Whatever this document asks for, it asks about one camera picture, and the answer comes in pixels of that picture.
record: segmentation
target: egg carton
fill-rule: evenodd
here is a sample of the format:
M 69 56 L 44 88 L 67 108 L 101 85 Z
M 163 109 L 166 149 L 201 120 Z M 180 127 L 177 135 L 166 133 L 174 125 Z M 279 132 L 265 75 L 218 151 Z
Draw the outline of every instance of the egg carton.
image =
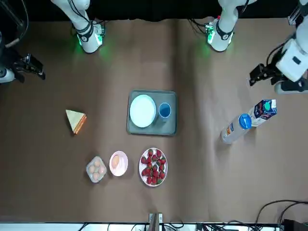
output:
M 96 156 L 86 166 L 86 172 L 93 183 L 100 182 L 107 172 L 103 160 Z

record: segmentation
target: white plate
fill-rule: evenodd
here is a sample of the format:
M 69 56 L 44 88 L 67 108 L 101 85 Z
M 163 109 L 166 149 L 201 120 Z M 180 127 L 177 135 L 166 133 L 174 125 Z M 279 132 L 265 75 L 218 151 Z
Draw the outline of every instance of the white plate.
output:
M 131 102 L 129 109 L 131 121 L 140 128 L 145 128 L 153 123 L 156 117 L 156 105 L 148 95 L 139 95 Z
M 115 155 L 118 155 L 120 158 L 122 158 L 124 160 L 125 169 L 123 171 L 116 171 L 112 167 L 112 159 L 114 158 Z M 124 152 L 122 152 L 122 151 L 116 151 L 115 153 L 113 153 L 112 156 L 110 157 L 110 160 L 109 160 L 109 168 L 110 168 L 110 171 L 112 172 L 112 174 L 114 174 L 116 177 L 122 176 L 126 172 L 126 170 L 128 168 L 128 158 L 127 158 L 127 155 Z
M 149 148 L 149 149 L 145 150 L 145 152 L 142 154 L 142 156 L 140 157 L 140 160 L 139 160 L 139 175 L 140 175 L 142 181 L 143 181 L 146 185 L 148 185 L 148 186 L 150 186 L 150 187 L 156 187 L 156 186 L 161 185 L 161 184 L 164 182 L 164 180 L 166 179 L 166 177 L 167 177 L 167 172 L 168 172 L 168 161 L 167 161 L 167 158 L 166 158 L 165 154 L 162 152 L 162 150 L 160 150 L 160 152 L 162 153 L 162 157 L 166 158 L 166 162 L 165 162 L 165 171 L 164 171 L 164 172 L 165 172 L 165 178 L 163 178 L 163 180 L 162 180 L 162 182 L 161 182 L 160 184 L 156 184 L 156 185 L 148 184 L 148 183 L 146 182 L 147 176 L 143 176 L 143 175 L 142 175 L 142 171 L 147 167 L 147 165 L 141 163 L 141 158 L 142 158 L 143 156 L 144 156 L 145 158 L 148 158 L 148 151 L 149 151 L 150 149 L 153 150 L 153 155 L 156 155 L 156 150 L 160 150 L 160 149 L 158 149 L 158 148 Z

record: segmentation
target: sandwich slice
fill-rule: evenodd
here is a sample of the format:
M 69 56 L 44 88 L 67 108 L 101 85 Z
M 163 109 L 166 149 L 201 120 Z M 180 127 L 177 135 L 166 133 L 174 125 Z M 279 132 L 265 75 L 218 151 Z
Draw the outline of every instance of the sandwich slice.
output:
M 81 112 L 75 112 L 71 110 L 66 110 L 66 115 L 68 121 L 71 125 L 74 134 L 78 134 L 79 130 L 81 129 L 83 123 L 86 121 L 87 116 Z

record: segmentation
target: bottle label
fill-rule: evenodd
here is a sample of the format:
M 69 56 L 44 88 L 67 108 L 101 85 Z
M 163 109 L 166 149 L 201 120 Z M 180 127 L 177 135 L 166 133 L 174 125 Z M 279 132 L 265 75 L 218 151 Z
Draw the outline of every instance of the bottle label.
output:
M 232 132 L 234 131 L 233 129 L 233 123 L 231 123 L 228 127 L 227 127 L 227 132 L 224 135 L 224 138 L 226 138 L 227 136 L 229 136 Z

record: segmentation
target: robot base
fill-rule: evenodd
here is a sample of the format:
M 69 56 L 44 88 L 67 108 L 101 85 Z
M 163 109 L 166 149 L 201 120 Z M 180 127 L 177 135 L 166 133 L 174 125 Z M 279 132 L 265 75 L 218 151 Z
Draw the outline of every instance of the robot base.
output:
M 88 41 L 83 41 L 78 35 L 79 43 L 82 46 L 82 49 L 86 53 L 93 53 L 95 52 L 102 44 L 103 44 L 103 37 L 104 37 L 105 28 L 100 24 L 93 25 L 93 33 L 89 37 Z
M 207 43 L 211 45 L 211 47 L 214 50 L 221 52 L 221 51 L 225 51 L 227 47 L 229 46 L 229 44 L 231 43 L 233 33 L 231 34 L 231 36 L 229 36 L 227 40 L 222 40 L 216 29 L 217 23 L 218 23 L 218 19 L 215 19 L 212 22 L 213 31 L 211 32 L 210 35 L 208 35 L 209 37 L 208 37 Z
M 2 68 L 0 70 L 0 84 L 11 82 L 15 79 L 13 71 L 10 69 Z

